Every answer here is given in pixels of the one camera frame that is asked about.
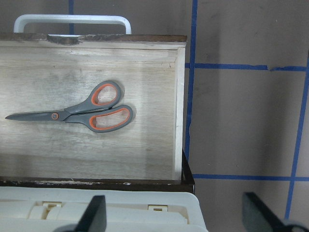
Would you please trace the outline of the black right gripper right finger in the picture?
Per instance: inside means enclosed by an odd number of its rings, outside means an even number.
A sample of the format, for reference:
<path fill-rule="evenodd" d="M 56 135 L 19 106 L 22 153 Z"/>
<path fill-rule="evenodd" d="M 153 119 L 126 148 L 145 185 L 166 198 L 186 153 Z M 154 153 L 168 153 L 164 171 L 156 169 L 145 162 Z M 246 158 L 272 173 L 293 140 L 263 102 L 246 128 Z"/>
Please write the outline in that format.
<path fill-rule="evenodd" d="M 242 195 L 242 223 L 247 232 L 307 232 L 299 223 L 279 219 L 254 193 Z"/>

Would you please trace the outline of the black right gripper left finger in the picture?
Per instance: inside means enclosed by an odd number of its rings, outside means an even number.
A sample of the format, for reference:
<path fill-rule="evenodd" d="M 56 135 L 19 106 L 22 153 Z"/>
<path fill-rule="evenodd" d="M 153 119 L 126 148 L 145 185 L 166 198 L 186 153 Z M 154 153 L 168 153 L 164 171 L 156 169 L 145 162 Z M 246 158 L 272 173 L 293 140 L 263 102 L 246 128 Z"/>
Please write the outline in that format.
<path fill-rule="evenodd" d="M 107 213 L 105 196 L 94 196 L 80 221 L 75 232 L 105 232 L 107 228 Z"/>

